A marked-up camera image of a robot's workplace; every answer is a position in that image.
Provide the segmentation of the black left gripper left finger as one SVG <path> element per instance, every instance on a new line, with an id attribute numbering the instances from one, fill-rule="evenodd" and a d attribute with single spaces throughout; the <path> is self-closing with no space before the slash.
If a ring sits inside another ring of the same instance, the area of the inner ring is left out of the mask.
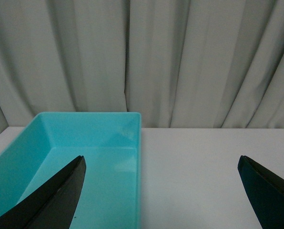
<path id="1" fill-rule="evenodd" d="M 68 229 L 86 174 L 78 156 L 19 204 L 0 216 L 0 229 Z"/>

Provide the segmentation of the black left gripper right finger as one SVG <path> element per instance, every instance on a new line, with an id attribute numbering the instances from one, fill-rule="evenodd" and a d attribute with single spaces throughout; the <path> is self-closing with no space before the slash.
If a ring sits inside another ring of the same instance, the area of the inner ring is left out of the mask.
<path id="1" fill-rule="evenodd" d="M 284 179 L 247 156 L 238 172 L 261 227 L 284 229 Z"/>

